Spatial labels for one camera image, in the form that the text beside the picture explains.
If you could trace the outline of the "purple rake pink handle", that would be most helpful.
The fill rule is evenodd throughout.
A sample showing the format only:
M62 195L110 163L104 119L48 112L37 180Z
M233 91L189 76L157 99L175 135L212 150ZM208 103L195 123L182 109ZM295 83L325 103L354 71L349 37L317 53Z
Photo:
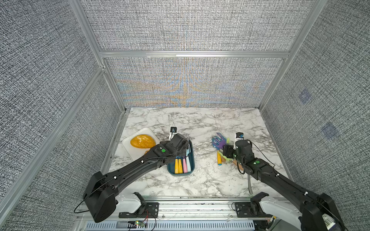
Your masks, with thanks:
M212 137L212 146L217 150L223 150L224 146L228 144L227 138L222 133L217 132L216 136Z
M185 157L182 159L182 168L183 168L183 173L188 173L187 159Z

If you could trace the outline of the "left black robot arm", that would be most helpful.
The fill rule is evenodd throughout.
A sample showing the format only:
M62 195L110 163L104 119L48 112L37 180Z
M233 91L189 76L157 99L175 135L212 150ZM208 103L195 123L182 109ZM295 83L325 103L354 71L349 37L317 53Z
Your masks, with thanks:
M127 186L164 165L172 163L177 157L185 156L190 141L181 134L176 134L169 141L161 141L142 157L116 170L103 174L93 174L83 194L94 222L100 223L110 217L117 207L116 196Z

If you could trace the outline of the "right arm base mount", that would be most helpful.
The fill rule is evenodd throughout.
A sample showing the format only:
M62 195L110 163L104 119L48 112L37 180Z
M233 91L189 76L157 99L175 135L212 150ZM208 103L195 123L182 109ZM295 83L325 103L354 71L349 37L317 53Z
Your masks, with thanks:
M271 218L273 215L265 213L262 210L260 202L262 199L269 196L265 192L261 192L250 199L249 202L234 203L234 211L238 218Z

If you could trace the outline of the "light blue rake white handle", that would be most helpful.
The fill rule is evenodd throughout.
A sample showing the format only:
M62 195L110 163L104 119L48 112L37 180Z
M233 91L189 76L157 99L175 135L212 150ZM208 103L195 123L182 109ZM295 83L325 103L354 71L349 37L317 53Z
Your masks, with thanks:
M190 163L190 157L189 157L190 152L191 152L191 148L190 148L190 145L188 145L187 152L186 152L186 157L185 157L188 173L190 173L192 171L192 167L191 167L191 163Z

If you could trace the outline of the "green rake brown handle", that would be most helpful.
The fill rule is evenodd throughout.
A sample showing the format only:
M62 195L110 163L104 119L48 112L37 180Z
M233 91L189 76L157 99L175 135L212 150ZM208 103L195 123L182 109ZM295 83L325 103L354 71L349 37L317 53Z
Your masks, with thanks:
M227 158L225 157L220 151L217 152L218 155L220 156L220 159L221 159L221 163L233 163L234 165L237 165L237 162L236 160L232 159L232 158Z

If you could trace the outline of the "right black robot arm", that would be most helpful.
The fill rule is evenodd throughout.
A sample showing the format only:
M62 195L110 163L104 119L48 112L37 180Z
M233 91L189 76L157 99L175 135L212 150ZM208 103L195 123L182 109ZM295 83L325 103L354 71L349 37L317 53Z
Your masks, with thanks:
M259 193L250 199L249 212L254 216L273 215L301 231L347 230L334 200L307 190L280 174L268 162L256 158L250 140L238 140L234 145L225 144L222 152L237 162L241 174L248 174L268 185L290 204L279 203L267 193Z

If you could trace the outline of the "blue rake yellow handle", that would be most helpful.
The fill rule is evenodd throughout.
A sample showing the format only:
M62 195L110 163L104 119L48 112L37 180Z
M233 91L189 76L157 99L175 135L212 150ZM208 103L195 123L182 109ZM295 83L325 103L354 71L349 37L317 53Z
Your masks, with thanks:
M178 174L179 173L179 163L178 163L178 158L175 159L175 167L174 167L174 173Z

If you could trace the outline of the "blue fork yellow handle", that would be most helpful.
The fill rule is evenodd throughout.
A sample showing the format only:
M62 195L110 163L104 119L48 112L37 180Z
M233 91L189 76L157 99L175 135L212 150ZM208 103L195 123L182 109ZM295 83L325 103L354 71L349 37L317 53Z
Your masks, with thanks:
M178 174L183 174L182 158L177 159Z

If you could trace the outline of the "teal plastic storage box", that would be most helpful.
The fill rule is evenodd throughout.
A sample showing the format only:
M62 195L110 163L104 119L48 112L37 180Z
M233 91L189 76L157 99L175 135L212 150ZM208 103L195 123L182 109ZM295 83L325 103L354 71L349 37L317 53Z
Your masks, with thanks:
M188 176L192 174L195 169L195 160L194 149L191 140L189 140L186 155L183 157L178 157L177 159L178 161L173 161L167 165L167 171L175 177Z

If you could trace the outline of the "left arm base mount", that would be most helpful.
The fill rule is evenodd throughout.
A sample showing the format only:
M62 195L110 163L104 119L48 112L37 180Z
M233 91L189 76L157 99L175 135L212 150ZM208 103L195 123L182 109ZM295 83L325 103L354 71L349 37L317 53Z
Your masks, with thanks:
M142 216L158 217L158 202L147 202L140 193L134 192L119 196L117 209L119 218L140 218Z

